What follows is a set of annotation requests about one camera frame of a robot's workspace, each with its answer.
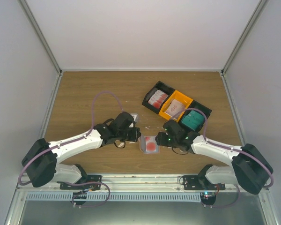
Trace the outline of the pink clear card holder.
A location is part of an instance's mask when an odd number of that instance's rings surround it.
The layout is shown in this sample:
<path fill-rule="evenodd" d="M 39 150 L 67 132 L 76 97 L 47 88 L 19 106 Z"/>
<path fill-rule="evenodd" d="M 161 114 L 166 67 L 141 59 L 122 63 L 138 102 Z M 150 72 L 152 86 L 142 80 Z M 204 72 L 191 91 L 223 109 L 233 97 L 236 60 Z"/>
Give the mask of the pink clear card holder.
<path fill-rule="evenodd" d="M 144 136 L 139 138 L 140 150 L 144 154 L 156 154 L 159 153 L 159 146 L 155 140 L 156 136 Z"/>

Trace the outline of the white red card orange bin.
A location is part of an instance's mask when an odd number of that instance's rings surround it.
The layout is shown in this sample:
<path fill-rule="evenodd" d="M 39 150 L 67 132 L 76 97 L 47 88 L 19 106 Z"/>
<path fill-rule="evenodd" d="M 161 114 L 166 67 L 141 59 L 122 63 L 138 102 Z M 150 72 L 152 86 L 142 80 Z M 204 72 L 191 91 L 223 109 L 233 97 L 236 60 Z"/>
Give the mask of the white red card orange bin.
<path fill-rule="evenodd" d="M 173 119 L 177 120 L 179 115 L 176 115 L 179 111 L 185 109 L 185 105 L 178 100 L 174 99 L 169 107 L 165 110 L 165 113 L 169 115 L 170 117 L 173 117 Z"/>

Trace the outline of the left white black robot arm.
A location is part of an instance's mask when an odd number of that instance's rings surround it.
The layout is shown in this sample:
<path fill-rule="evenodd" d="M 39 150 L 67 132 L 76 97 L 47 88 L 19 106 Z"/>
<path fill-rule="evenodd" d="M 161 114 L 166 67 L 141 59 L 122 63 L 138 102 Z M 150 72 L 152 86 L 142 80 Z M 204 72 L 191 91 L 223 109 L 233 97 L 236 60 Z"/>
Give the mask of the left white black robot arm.
<path fill-rule="evenodd" d="M 136 127 L 137 121 L 138 114 L 122 112 L 115 119 L 97 124 L 80 135 L 54 142 L 47 142 L 44 138 L 36 140 L 22 160 L 29 181 L 23 183 L 19 180 L 18 183 L 39 188 L 49 182 L 67 182 L 76 189 L 83 189 L 87 185 L 87 175 L 82 166 L 64 165 L 62 162 L 106 145 L 113 144 L 119 148 L 117 141 L 123 144 L 138 141 L 141 133 Z"/>

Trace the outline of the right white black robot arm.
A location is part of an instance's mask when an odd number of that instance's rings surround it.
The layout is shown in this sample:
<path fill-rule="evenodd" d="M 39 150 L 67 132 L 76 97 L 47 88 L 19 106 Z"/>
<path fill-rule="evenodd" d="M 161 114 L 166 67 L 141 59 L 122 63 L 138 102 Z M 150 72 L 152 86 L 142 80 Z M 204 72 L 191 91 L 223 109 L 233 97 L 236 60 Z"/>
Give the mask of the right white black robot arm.
<path fill-rule="evenodd" d="M 262 188 L 273 184 L 273 169 L 260 151 L 252 144 L 233 146 L 206 138 L 186 129 L 174 120 L 163 125 L 164 132 L 158 133 L 158 145 L 178 148 L 182 152 L 203 155 L 225 164 L 224 167 L 210 166 L 198 178 L 198 185 L 204 190 L 214 184 L 239 185 L 250 194 L 257 195 Z"/>

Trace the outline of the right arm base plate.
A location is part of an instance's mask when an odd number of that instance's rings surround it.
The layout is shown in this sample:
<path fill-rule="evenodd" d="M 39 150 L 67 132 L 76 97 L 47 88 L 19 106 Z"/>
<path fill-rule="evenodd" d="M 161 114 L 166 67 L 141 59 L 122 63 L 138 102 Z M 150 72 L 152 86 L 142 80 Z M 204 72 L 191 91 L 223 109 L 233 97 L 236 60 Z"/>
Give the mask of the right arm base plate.
<path fill-rule="evenodd" d="M 184 190 L 217 191 L 226 189 L 224 184 L 212 184 L 206 178 L 198 175 L 183 175 L 178 182 L 183 186 Z"/>

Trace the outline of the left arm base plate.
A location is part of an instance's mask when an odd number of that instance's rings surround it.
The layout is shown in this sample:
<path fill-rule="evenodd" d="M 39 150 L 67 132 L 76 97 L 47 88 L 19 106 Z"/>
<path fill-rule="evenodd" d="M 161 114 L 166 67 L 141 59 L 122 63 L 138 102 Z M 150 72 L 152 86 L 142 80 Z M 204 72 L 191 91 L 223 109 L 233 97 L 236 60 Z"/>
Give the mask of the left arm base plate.
<path fill-rule="evenodd" d="M 87 177 L 81 178 L 74 184 L 66 183 L 66 182 L 57 182 L 60 184 L 59 188 L 61 190 L 86 190 L 86 191 L 94 191 L 99 190 L 101 188 L 102 175 L 87 175 Z"/>

